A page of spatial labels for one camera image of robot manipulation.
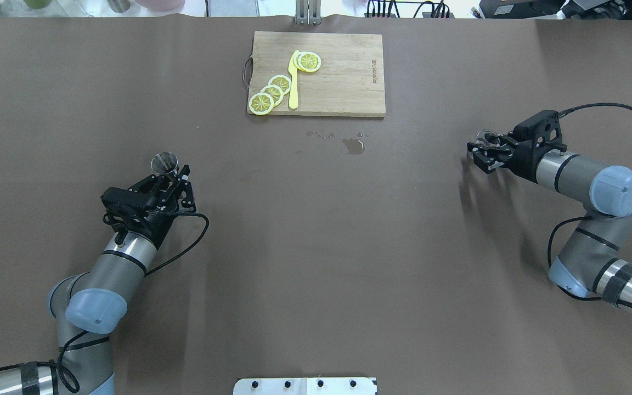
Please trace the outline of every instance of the white plate with holes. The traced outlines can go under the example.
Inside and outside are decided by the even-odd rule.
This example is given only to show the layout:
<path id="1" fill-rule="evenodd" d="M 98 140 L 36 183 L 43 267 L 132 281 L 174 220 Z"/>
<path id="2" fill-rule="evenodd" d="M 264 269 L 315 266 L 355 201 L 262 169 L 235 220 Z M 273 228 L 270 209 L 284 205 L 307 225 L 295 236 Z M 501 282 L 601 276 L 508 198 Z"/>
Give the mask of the white plate with holes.
<path id="1" fill-rule="evenodd" d="M 241 379 L 233 395 L 376 395 L 373 377 L 286 377 Z"/>

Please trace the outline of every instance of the liquid spill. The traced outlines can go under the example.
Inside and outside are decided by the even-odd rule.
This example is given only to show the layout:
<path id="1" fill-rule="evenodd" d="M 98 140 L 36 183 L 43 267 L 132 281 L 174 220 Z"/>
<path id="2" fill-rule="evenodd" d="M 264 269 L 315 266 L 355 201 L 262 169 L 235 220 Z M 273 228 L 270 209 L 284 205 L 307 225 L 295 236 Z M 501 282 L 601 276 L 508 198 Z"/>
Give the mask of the liquid spill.
<path id="1" fill-rule="evenodd" d="M 354 138 L 344 138 L 341 140 L 346 148 L 348 148 L 348 154 L 360 155 L 364 152 L 364 144 L 360 140 Z"/>

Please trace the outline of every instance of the lemon slice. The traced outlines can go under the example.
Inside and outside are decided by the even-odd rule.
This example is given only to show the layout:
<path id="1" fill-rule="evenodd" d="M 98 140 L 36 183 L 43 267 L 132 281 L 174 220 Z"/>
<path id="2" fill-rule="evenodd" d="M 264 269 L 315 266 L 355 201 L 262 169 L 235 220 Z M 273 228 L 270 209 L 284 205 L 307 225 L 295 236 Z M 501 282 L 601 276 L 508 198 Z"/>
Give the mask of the lemon slice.
<path id="1" fill-rule="evenodd" d="M 274 100 L 268 93 L 256 93 L 248 100 L 248 109 L 255 115 L 268 114 L 273 108 Z"/>
<path id="2" fill-rule="evenodd" d="M 274 107 L 278 106 L 284 98 L 284 92 L 277 85 L 267 85 L 260 92 L 264 92 L 273 98 Z"/>
<path id="3" fill-rule="evenodd" d="M 289 91 L 291 90 L 291 80 L 286 75 L 275 75 L 274 77 L 270 78 L 270 82 L 268 82 L 268 85 L 277 85 L 284 95 L 289 93 Z"/>
<path id="4" fill-rule="evenodd" d="M 296 57 L 296 67 L 303 72 L 315 72 L 321 68 L 321 57 L 313 52 L 300 52 Z"/>

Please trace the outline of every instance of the yellow knife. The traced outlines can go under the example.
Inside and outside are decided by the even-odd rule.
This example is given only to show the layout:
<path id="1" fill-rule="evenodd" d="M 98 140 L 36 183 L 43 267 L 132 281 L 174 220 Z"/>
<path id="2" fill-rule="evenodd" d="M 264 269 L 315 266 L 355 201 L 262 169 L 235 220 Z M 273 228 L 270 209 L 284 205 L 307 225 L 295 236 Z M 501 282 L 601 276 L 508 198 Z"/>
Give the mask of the yellow knife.
<path id="1" fill-rule="evenodd" d="M 291 76 L 291 90 L 289 91 L 289 108 L 295 110 L 299 106 L 299 92 L 296 88 L 296 75 L 299 70 L 296 68 L 294 64 L 294 58 L 299 55 L 299 50 L 296 50 L 291 54 L 291 58 L 289 59 L 289 66 L 286 68 L 289 71 L 289 75 Z"/>

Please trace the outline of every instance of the table surface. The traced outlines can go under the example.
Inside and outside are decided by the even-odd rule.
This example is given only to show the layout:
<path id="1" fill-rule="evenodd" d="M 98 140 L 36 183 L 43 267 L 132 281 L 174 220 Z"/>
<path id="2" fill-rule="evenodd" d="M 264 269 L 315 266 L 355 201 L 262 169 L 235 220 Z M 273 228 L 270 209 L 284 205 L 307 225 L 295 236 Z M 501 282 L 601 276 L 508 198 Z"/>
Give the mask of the table surface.
<path id="1" fill-rule="evenodd" d="M 246 114 L 256 30 L 383 35 L 386 117 Z M 549 232 L 580 204 L 465 158 L 482 128 L 595 101 L 632 105 L 632 22 L 0 19 L 0 365 L 56 354 L 46 295 L 106 245 L 100 193 L 170 150 L 211 227 L 113 334 L 118 393 L 314 375 L 632 393 L 632 315 L 546 277 Z M 632 113 L 562 126 L 574 152 L 632 168 Z M 177 220 L 158 262 L 201 226 Z"/>

